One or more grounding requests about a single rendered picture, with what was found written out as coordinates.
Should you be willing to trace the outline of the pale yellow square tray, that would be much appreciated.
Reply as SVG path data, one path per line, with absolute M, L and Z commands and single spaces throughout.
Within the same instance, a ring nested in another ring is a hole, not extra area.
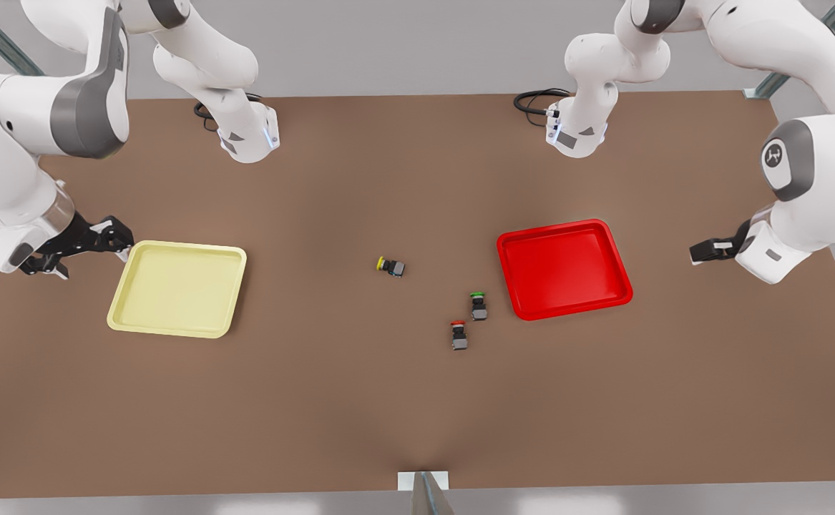
M 220 338 L 230 330 L 247 259 L 239 247 L 137 243 L 130 249 L 107 325 L 147 335 Z

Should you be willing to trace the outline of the red square tray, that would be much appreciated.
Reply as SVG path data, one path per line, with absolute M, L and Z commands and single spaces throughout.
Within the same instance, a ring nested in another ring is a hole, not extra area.
M 505 232 L 496 249 L 519 319 L 590 312 L 633 299 L 619 249 L 600 219 Z

